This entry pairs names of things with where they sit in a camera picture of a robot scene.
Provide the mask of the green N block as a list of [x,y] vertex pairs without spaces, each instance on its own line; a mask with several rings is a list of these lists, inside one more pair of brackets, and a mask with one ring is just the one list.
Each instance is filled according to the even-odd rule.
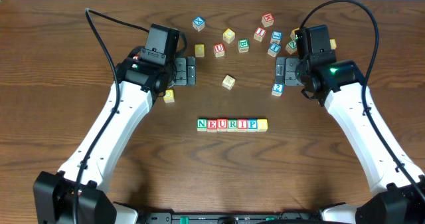
[[197,120],[197,130],[199,132],[206,132],[207,131],[207,119],[199,118]]

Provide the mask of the red E block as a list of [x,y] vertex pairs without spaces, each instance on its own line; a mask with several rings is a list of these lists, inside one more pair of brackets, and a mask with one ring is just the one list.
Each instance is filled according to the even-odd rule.
[[217,120],[207,120],[207,132],[217,132]]

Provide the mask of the yellow S block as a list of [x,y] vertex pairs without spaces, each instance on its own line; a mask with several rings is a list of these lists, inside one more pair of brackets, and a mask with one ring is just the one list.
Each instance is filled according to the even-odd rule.
[[257,131],[266,132],[268,130],[268,120],[267,119],[257,119]]

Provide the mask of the blue P block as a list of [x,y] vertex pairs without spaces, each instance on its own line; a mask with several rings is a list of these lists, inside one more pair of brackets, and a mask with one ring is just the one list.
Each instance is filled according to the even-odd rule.
[[248,132],[257,132],[258,131],[258,120],[257,119],[248,119],[247,120],[247,131]]

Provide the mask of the green R block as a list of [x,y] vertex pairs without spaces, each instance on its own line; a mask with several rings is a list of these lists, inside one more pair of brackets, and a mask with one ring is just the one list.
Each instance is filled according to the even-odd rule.
[[237,119],[228,119],[227,120],[227,131],[228,132],[237,132],[238,131],[238,120]]

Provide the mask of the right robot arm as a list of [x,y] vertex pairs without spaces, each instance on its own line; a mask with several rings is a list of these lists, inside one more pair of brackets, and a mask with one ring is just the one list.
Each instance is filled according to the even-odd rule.
[[424,172],[382,119],[362,72],[351,60],[336,60],[325,25],[296,29],[292,39],[298,56],[277,59],[278,82],[294,80],[335,119],[373,195],[361,206],[342,203],[320,209],[317,218],[323,223],[423,223]]

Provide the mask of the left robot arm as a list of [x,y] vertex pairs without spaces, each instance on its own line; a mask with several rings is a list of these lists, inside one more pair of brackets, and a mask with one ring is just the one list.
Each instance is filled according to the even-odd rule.
[[77,150],[56,174],[33,185],[39,223],[136,223],[138,210],[107,197],[114,169],[133,131],[158,97],[196,83],[196,63],[178,49],[185,35],[153,24],[146,44],[114,67],[108,99]]

